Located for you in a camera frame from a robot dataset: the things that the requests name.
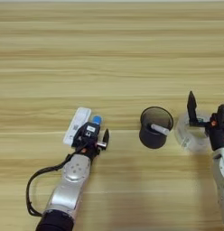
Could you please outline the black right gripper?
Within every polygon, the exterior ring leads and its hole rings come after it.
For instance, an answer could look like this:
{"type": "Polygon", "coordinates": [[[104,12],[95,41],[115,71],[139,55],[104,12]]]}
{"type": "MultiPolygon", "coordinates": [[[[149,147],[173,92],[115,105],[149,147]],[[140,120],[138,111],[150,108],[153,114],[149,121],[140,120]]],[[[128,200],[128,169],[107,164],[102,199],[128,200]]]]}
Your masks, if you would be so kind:
{"type": "Polygon", "coordinates": [[[194,127],[205,127],[205,131],[210,138],[210,145],[213,151],[224,147],[224,123],[219,123],[215,119],[210,122],[199,121],[196,114],[196,99],[192,92],[189,93],[187,110],[189,116],[189,125],[194,127]]]}

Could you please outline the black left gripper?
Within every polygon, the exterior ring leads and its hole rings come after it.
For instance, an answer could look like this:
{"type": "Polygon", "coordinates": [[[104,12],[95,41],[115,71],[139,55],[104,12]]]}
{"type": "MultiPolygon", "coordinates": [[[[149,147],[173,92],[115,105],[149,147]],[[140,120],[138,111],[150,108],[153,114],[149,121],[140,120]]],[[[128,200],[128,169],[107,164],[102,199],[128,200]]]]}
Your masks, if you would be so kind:
{"type": "Polygon", "coordinates": [[[109,142],[109,131],[106,129],[104,132],[102,142],[96,139],[75,139],[72,143],[72,147],[75,148],[75,153],[88,157],[93,160],[100,154],[101,150],[106,150],[109,142]]]}

